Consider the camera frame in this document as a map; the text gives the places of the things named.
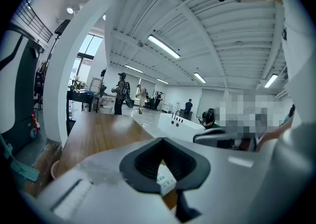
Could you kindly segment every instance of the white ceiling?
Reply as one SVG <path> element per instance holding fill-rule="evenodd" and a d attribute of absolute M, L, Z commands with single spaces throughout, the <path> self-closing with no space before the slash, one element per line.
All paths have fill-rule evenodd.
<path fill-rule="evenodd" d="M 74 9 L 89 0 L 64 0 Z M 69 18 L 65 11 L 60 19 Z M 283 16 L 273 1 L 117 0 L 95 29 L 111 30 L 113 64 L 129 64 L 152 78 L 174 85 L 220 86 L 267 91 L 258 83 L 280 74 L 286 64 L 281 49 Z M 176 50 L 174 59 L 147 40 L 153 34 Z M 207 81 L 194 77 L 198 72 Z M 286 70 L 268 89 L 278 93 Z"/>

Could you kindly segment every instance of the ceiling light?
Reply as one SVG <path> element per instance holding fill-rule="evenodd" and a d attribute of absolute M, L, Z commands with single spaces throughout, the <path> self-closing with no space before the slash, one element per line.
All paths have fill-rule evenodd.
<path fill-rule="evenodd" d="M 276 80 L 277 78 L 277 74 L 272 74 L 270 80 L 268 81 L 268 83 L 265 85 L 265 88 L 269 88 L 270 85 Z"/>
<path fill-rule="evenodd" d="M 163 80 L 161 80 L 161 79 L 159 79 L 159 78 L 157 78 L 157 80 L 160 81 L 160 82 L 163 82 L 163 83 L 165 83 L 165 84 L 169 84 L 168 82 L 163 81 Z"/>
<path fill-rule="evenodd" d="M 70 14 L 73 14 L 74 13 L 74 10 L 70 7 L 67 7 L 67 12 L 69 12 Z"/>
<path fill-rule="evenodd" d="M 180 58 L 180 55 L 177 52 L 175 52 L 172 48 L 170 48 L 168 45 L 166 45 L 165 43 L 163 43 L 161 40 L 154 37 L 153 35 L 148 36 L 148 40 L 158 45 L 160 48 L 168 52 L 174 58 Z"/>
<path fill-rule="evenodd" d="M 133 67 L 131 67 L 131 66 L 129 66 L 129 65 L 125 65 L 125 67 L 130 68 L 130 69 L 133 70 L 133 71 L 137 71 L 137 72 L 143 73 L 142 71 L 140 71 L 140 70 L 138 70 L 138 69 L 136 69 L 136 68 L 133 68 Z"/>
<path fill-rule="evenodd" d="M 194 73 L 194 76 L 196 76 L 203 84 L 206 83 L 206 81 L 203 79 L 203 77 L 200 76 L 199 73 Z"/>

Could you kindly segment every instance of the wooden table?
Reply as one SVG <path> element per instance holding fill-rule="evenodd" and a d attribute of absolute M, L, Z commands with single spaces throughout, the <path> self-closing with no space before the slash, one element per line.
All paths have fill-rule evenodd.
<path fill-rule="evenodd" d="M 82 112 L 63 149 L 57 176 L 88 156 L 153 138 L 133 118 L 124 115 Z"/>

